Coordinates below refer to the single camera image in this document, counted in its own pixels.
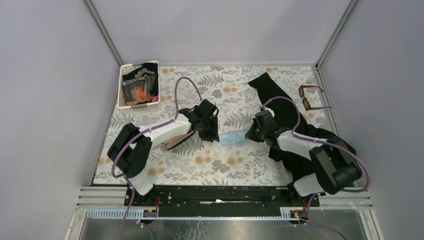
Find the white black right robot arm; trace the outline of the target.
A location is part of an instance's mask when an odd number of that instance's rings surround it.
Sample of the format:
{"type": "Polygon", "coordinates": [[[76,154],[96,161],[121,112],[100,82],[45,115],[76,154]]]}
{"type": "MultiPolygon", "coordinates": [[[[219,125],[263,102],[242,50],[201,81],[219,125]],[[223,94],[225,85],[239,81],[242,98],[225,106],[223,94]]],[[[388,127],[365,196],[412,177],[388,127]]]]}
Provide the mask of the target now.
{"type": "Polygon", "coordinates": [[[363,176],[355,154],[339,138],[314,138],[280,127],[268,110],[258,112],[245,137],[270,148],[294,153],[311,162],[312,173],[293,181],[287,191],[287,201],[301,205],[315,193],[334,195],[363,176]]]}

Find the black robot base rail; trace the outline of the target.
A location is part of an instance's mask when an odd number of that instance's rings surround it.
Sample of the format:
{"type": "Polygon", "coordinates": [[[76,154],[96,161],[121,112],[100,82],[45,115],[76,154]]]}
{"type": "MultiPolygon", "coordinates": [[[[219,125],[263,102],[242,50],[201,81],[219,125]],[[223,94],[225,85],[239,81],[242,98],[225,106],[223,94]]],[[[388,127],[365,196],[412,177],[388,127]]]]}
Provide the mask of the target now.
{"type": "Polygon", "coordinates": [[[123,204],[132,207],[160,208],[294,208],[319,207],[318,197],[295,196],[286,187],[154,185],[146,195],[128,188],[123,204]]]}

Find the black glasses case tan lining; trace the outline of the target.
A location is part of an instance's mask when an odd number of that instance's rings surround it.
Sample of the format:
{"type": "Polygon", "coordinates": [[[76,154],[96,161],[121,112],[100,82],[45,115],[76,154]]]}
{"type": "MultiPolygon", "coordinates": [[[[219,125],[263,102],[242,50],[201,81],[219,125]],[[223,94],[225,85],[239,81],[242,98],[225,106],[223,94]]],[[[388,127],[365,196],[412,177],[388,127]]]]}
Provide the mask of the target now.
{"type": "Polygon", "coordinates": [[[171,150],[173,148],[176,148],[177,146],[179,146],[180,144],[182,144],[183,142],[185,142],[189,138],[191,138],[195,133],[196,133],[195,131],[191,131],[191,132],[188,132],[186,134],[177,135],[177,136],[172,137],[168,140],[165,140],[162,143],[165,145],[165,148],[167,150],[171,150]]]}

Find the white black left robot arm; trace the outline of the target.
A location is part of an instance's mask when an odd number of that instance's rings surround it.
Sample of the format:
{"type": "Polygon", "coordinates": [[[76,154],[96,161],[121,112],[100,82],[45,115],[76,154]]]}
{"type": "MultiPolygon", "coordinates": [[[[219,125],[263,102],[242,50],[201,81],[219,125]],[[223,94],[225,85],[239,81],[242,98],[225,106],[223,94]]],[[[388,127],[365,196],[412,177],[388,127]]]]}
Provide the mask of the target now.
{"type": "Polygon", "coordinates": [[[145,167],[149,154],[155,146],[172,138],[198,133],[206,142],[218,142],[218,108],[203,99],[192,108],[182,108],[176,117],[154,126],[126,124],[107,152],[113,161],[112,167],[119,168],[127,183],[136,191],[136,199],[144,206],[155,200],[154,184],[145,167]]]}

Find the light blue cleaning cloth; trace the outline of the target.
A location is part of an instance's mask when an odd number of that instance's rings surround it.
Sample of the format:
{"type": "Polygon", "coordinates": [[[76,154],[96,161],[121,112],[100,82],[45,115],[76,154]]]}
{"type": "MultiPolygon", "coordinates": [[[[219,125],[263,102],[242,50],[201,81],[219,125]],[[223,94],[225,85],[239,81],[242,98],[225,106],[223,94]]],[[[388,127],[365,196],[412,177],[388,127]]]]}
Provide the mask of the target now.
{"type": "Polygon", "coordinates": [[[222,147],[242,146],[245,141],[245,131],[231,131],[219,135],[219,143],[222,147]]]}

